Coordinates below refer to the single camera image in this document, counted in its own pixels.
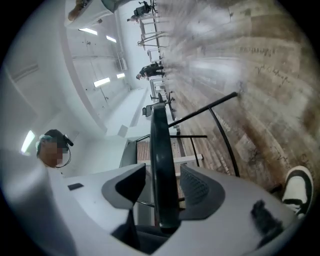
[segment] white wall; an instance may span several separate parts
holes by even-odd
[[[144,93],[144,89],[131,90],[121,104],[113,110],[105,122],[105,126],[108,127],[107,136],[117,135],[121,126],[130,127],[136,111],[139,111],[138,107],[143,100]]]
[[[41,130],[41,134],[45,133],[48,130],[57,129],[63,134],[66,134],[69,139],[74,143],[74,146],[70,146],[71,152],[71,162],[59,169],[59,171],[65,177],[72,177],[75,175],[75,171],[78,170],[79,164],[83,159],[83,156],[86,151],[88,138],[85,134],[80,133],[77,131],[77,127],[74,127],[71,122],[69,122],[69,116],[65,112],[60,112],[53,119],[51,119],[48,124],[43,127]],[[69,159],[69,154],[63,155],[63,163],[66,163]]]
[[[41,81],[46,96],[52,103],[59,110],[70,110],[78,121],[77,125],[80,124],[79,128],[86,130],[91,137],[102,138],[107,128],[86,96],[74,68],[64,12],[64,1],[43,3],[19,32],[7,60],[13,60],[14,67],[19,67],[18,62],[26,67],[30,63],[28,59],[33,60],[43,77]]]
[[[4,69],[0,75],[0,148],[20,151],[37,112],[14,86]]]
[[[119,168],[127,139],[91,141],[79,163],[75,176],[96,174]]]
[[[142,6],[138,2],[139,1],[136,0],[124,4],[115,12],[115,15],[117,20],[117,26],[120,27],[119,30],[121,31],[120,33],[122,45],[125,50],[128,73],[132,80],[132,86],[134,88],[145,88],[149,86],[149,82],[143,79],[137,80],[136,75],[139,73],[142,67],[150,64],[150,59],[146,50],[154,49],[155,47],[146,46],[146,50],[144,50],[143,47],[137,46],[137,42],[141,41],[140,26],[139,24],[132,21],[127,22],[127,19],[134,14],[134,10],[137,7]],[[154,32],[154,25],[146,25],[145,31],[147,33]],[[157,42],[156,40],[151,40],[148,42],[148,45],[157,45]]]

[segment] white panel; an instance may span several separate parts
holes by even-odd
[[[143,89],[130,91],[105,122],[105,125],[108,127],[107,136],[118,134],[121,125],[130,127],[144,93]]]
[[[196,157],[198,160],[202,160],[203,156],[202,154],[197,154],[197,155],[188,155],[188,156],[180,156],[180,157],[174,157],[173,158],[173,163],[174,164],[186,164],[188,162],[193,162],[196,160]],[[139,160],[138,164],[145,164],[146,166],[151,166],[151,160]]]
[[[48,170],[54,203],[72,236],[70,244],[75,246],[75,250],[69,255],[104,256],[106,252],[110,255],[145,255],[129,246],[125,246],[110,235],[120,224],[125,223],[128,210],[112,207],[101,194],[101,186],[104,182],[127,170],[128,168],[124,167],[115,170],[113,173],[99,173],[90,177],[72,177],[69,179],[64,179],[54,170]],[[70,191],[67,185],[74,183],[85,185],[81,188],[82,190]]]
[[[51,116],[58,112],[59,109],[53,103],[52,95],[48,92],[48,86],[51,85],[39,70],[17,81],[16,86],[38,115]]]
[[[74,172],[75,176],[101,173],[119,168],[127,139],[92,141]]]

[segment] ceiling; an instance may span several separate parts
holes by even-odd
[[[127,71],[122,71],[119,63],[119,54],[122,53],[115,16],[105,16],[101,24],[89,29],[97,31],[97,35],[67,28],[67,40],[81,85],[96,113],[106,121],[126,97],[130,85],[126,77],[117,78],[117,74]],[[110,78],[110,82],[94,86],[94,82],[104,78]]]

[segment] person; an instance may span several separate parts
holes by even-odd
[[[150,64],[148,66],[144,66],[139,74],[136,75],[136,79],[140,80],[140,78],[146,78],[147,80],[149,80],[149,77],[153,77],[153,76],[165,76],[166,73],[162,72],[162,71],[158,71],[158,70],[163,70],[164,67],[163,66],[159,66],[159,64],[153,63]]]
[[[63,154],[67,154],[69,151],[68,140],[68,137],[63,135],[59,130],[48,130],[39,137],[39,141],[35,145],[37,158],[47,167],[56,168],[63,163]]]
[[[136,22],[136,23],[139,23],[139,17],[138,17],[138,16],[135,16],[135,15],[132,15],[130,18],[127,18],[126,21],[127,21],[127,22]]]

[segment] wooden platform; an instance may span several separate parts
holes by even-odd
[[[174,158],[185,156],[184,152],[181,152],[181,150],[180,150],[178,139],[176,139],[176,138],[171,139],[171,147],[172,147],[172,153],[173,153]],[[148,140],[140,141],[137,144],[137,161],[145,161],[145,160],[147,160],[147,161],[150,160],[150,148],[149,148],[149,141]],[[147,169],[147,172],[149,172],[151,174],[151,166],[146,166],[146,169]],[[176,163],[174,165],[174,170],[175,170],[175,173],[177,173],[177,174],[180,173],[180,164]],[[181,190],[181,187],[180,187],[179,177],[177,177],[176,180],[177,180],[178,196],[179,196],[179,198],[183,198],[184,194],[183,194],[183,191]],[[180,207],[185,207],[185,202],[181,202]]]
[[[265,189],[303,165],[320,188],[320,69],[293,19],[273,0],[158,0],[166,87],[178,118],[231,92],[213,110],[241,177]],[[203,166],[233,175],[222,136],[207,111],[181,124]],[[192,153],[183,140],[186,155]]]

